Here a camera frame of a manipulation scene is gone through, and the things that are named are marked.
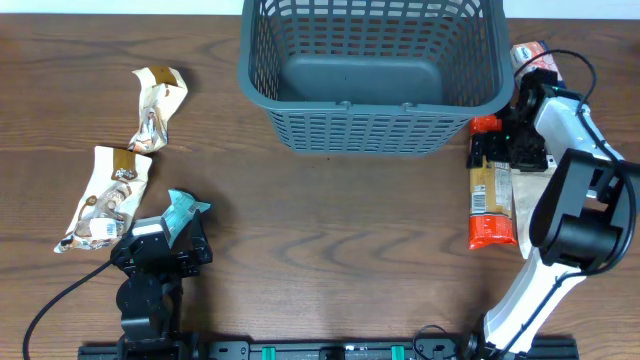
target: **wooden table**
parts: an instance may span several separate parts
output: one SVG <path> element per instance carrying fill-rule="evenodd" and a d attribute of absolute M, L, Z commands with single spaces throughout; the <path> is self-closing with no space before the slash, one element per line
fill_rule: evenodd
<path fill-rule="evenodd" d="M 513 43 L 544 39 L 598 68 L 593 118 L 640 161 L 640 23 L 510 21 Z M 297 156 L 236 82 L 239 17 L 0 15 L 0 357 L 19 358 L 36 312 L 109 250 L 53 253 L 93 167 L 95 145 L 135 132 L 131 71 L 179 69 L 190 93 L 154 156 L 139 217 L 184 188 L 215 203 L 214 263 L 186 281 L 185 329 L 256 340 L 409 337 L 427 323 L 467 330 L 522 267 L 515 247 L 467 250 L 468 131 L 421 159 Z M 558 59 L 575 89 L 583 65 Z M 590 279 L 544 325 L 573 334 L 583 359 L 640 356 L 640 245 Z M 56 305 L 34 359 L 115 341 L 117 269 Z"/>

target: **plastic wrapper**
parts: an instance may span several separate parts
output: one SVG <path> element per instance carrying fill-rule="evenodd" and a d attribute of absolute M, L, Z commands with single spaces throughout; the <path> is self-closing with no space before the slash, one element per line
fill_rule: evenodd
<path fill-rule="evenodd" d="M 180 73 L 168 66 L 151 66 L 133 73 L 140 79 L 140 119 L 128 149 L 148 154 L 169 143 L 169 119 L 187 96 L 187 85 Z"/>
<path fill-rule="evenodd" d="M 511 64 L 513 65 L 513 71 L 517 71 L 531 58 L 548 50 L 549 48 L 544 41 L 533 41 L 515 45 L 511 48 Z M 561 88 L 565 87 L 560 71 L 558 71 L 558 65 L 556 65 L 556 61 L 553 59 L 553 55 L 543 56 L 527 65 L 527 67 L 524 68 L 524 70 L 522 70 L 516 77 L 516 83 L 518 86 L 520 86 L 520 83 L 522 82 L 522 77 L 538 68 L 557 72 L 558 86 Z"/>
<path fill-rule="evenodd" d="M 502 122 L 495 116 L 473 118 L 469 156 L 478 142 L 489 137 L 481 134 L 500 132 Z M 471 178 L 471 215 L 469 218 L 469 249 L 479 249 L 491 244 L 516 245 L 513 234 L 513 188 L 511 166 L 508 162 L 492 161 L 482 154 L 481 163 L 469 161 Z"/>
<path fill-rule="evenodd" d="M 57 253 L 110 246 L 127 232 L 147 186 L 151 159 L 96 146 L 91 179 Z"/>

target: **product label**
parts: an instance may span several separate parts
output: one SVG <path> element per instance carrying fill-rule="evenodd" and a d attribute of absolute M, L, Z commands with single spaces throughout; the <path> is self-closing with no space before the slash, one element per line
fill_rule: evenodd
<path fill-rule="evenodd" d="M 484 214 L 487 211 L 487 193 L 476 191 L 471 194 L 471 214 Z"/>
<path fill-rule="evenodd" d="M 89 221 L 92 239 L 111 239 L 118 236 L 116 219 L 94 218 Z"/>
<path fill-rule="evenodd" d="M 496 164 L 496 205 L 511 210 L 511 172 L 508 163 Z"/>

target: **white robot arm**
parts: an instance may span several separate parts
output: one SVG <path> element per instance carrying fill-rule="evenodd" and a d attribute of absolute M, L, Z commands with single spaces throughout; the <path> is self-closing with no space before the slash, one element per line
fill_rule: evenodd
<path fill-rule="evenodd" d="M 465 358 L 525 358 L 562 298 L 624 255 L 625 237 L 635 225 L 633 184 L 640 184 L 640 167 L 625 162 L 604 141 L 579 94 L 545 83 L 545 75 L 523 80 L 518 111 L 559 165 L 531 218 L 534 248 L 505 297 L 470 336 Z M 606 210 L 585 207 L 587 197 Z"/>

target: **black cable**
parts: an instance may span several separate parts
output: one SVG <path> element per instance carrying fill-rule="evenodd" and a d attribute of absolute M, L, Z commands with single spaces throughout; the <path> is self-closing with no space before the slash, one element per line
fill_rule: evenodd
<path fill-rule="evenodd" d="M 448 335 L 447 331 L 443 328 L 441 328 L 438 325 L 425 325 L 422 329 L 418 330 L 418 332 L 413 336 L 413 351 L 417 354 L 420 355 L 420 357 L 422 357 L 424 360 L 433 360 L 433 358 L 427 357 L 427 355 L 425 355 L 422 351 L 418 350 L 418 347 L 416 346 L 416 342 L 418 341 L 418 336 L 420 334 L 422 334 L 425 330 L 427 329 L 438 329 L 440 331 L 442 331 L 443 333 L 445 333 L 446 335 Z M 453 359 L 456 357 L 456 353 L 457 350 L 454 349 L 453 354 L 449 355 L 449 356 L 445 356 L 442 359 L 444 360 L 448 360 L 448 359 Z"/>
<path fill-rule="evenodd" d="M 518 333 L 516 333 L 516 335 L 509 341 L 507 346 L 504 349 L 502 349 L 500 351 L 500 353 L 498 353 L 498 355 L 496 357 L 491 357 L 492 359 L 496 359 L 496 360 L 500 360 L 500 359 L 504 358 L 504 356 L 509 352 L 511 347 L 513 347 L 513 345 L 518 341 L 520 336 L 522 336 L 522 334 L 524 334 L 524 332 L 527 331 L 529 326 L 531 326 L 533 321 L 538 317 L 540 312 L 544 309 L 544 307 L 547 305 L 547 303 L 551 300 L 551 298 L 556 293 L 556 291 L 562 286 L 562 283 L 564 283 L 566 280 L 568 280 L 570 278 L 580 277 L 580 276 L 587 276 L 588 277 L 588 276 L 599 275 L 599 274 L 603 274 L 603 273 L 613 269 L 622 260 L 622 258 L 625 256 L 625 254 L 629 250 L 629 247 L 631 246 L 631 242 L 633 241 L 633 235 L 635 233 L 636 216 L 637 216 L 636 195 L 635 195 L 635 191 L 633 189 L 633 183 L 631 182 L 631 178 L 629 177 L 629 174 L 627 173 L 626 169 L 622 166 L 622 164 L 620 163 L 618 158 L 616 156 L 614 156 L 614 154 L 607 148 L 607 146 L 606 146 L 607 142 L 605 140 L 601 140 L 601 139 L 598 138 L 598 136 L 596 135 L 595 131 L 587 123 L 587 120 L 584 117 L 584 109 L 583 109 L 584 104 L 587 102 L 587 100 L 589 99 L 589 97 L 593 93 L 593 90 L 595 89 L 596 84 L 598 82 L 598 77 L 596 75 L 596 70 L 595 70 L 593 64 L 591 64 L 591 62 L 589 62 L 589 60 L 587 60 L 587 58 L 585 58 L 582 54 L 578 54 L 578 53 L 573 52 L 573 51 L 561 50 L 561 49 L 549 50 L 549 51 L 545 51 L 543 53 L 540 53 L 540 54 L 534 56 L 529 61 L 524 63 L 515 72 L 514 77 L 517 77 L 518 74 L 520 74 L 520 72 L 522 72 L 522 70 L 526 66 L 528 66 L 529 64 L 534 62 L 536 59 L 538 59 L 538 58 L 540 58 L 542 56 L 546 56 L 546 55 L 554 54 L 554 53 L 568 54 L 568 55 L 572 55 L 574 57 L 577 57 L 578 59 L 582 60 L 582 62 L 584 62 L 589 67 L 589 70 L 591 71 L 591 75 L 593 77 L 593 80 L 592 80 L 592 83 L 591 83 L 591 88 L 589 88 L 589 92 L 587 93 L 587 95 L 578 103 L 578 106 L 576 107 L 576 115 L 578 116 L 578 119 L 580 120 L 580 123 L 582 124 L 584 129 L 587 131 L 587 133 L 589 133 L 589 136 L 594 141 L 594 143 L 596 144 L 598 149 L 600 149 L 600 151 L 602 151 L 607 157 L 609 157 L 609 159 L 611 160 L 611 163 L 613 164 L 614 169 L 618 173 L 618 176 L 620 176 L 620 178 L 622 179 L 623 184 L 624 184 L 625 188 L 627 189 L 627 195 L 629 196 L 629 210 L 630 210 L 629 211 L 630 212 L 629 213 L 629 223 L 628 223 L 628 226 L 627 226 L 627 233 L 625 234 L 625 236 L 622 237 L 624 239 L 623 243 L 622 243 L 622 247 L 621 247 L 620 251 L 617 253 L 617 255 L 613 259 L 611 259 L 611 261 L 609 261 L 607 264 L 605 264 L 601 268 L 598 268 L 598 269 L 595 269 L 595 270 L 591 270 L 591 271 L 580 271 L 578 273 L 565 274 L 565 275 L 562 275 L 561 277 L 557 278 L 556 282 L 553 284 L 553 287 L 547 293 L 547 295 L 544 297 L 544 299 L 542 300 L 540 305 L 538 305 L 538 307 L 535 309 L 535 311 L 531 314 L 531 316 L 529 317 L 529 320 L 527 320 L 527 322 L 522 324 L 522 327 L 520 328 Z"/>
<path fill-rule="evenodd" d="M 22 341 L 22 357 L 24 358 L 24 360 L 30 360 L 31 359 L 31 357 L 29 356 L 29 340 L 31 339 L 31 334 L 33 333 L 33 330 L 36 328 L 36 325 L 38 325 L 38 322 L 40 321 L 40 319 L 42 319 L 44 314 L 47 311 L 49 311 L 49 309 L 51 309 L 51 307 L 53 307 L 53 305 L 55 305 L 65 295 L 67 295 L 68 293 L 72 292 L 78 286 L 84 284 L 85 282 L 87 282 L 92 277 L 94 277 L 94 276 L 98 275 L 99 273 L 101 273 L 102 270 L 108 268 L 112 263 L 113 263 L 112 260 L 107 261 L 106 263 L 101 265 L 99 268 L 97 268 L 93 272 L 91 272 L 89 275 L 83 277 L 82 279 L 76 281 L 73 285 L 71 285 L 68 288 L 62 290 L 62 292 L 60 292 L 60 294 L 56 295 L 56 297 L 51 299 L 51 301 L 49 301 L 47 303 L 47 305 L 45 305 L 42 308 L 42 310 L 40 310 L 40 312 L 38 312 L 38 315 L 36 315 L 36 317 L 33 318 L 33 321 L 31 321 L 31 324 L 29 325 L 29 328 L 27 329 L 27 332 L 24 334 L 24 340 Z"/>

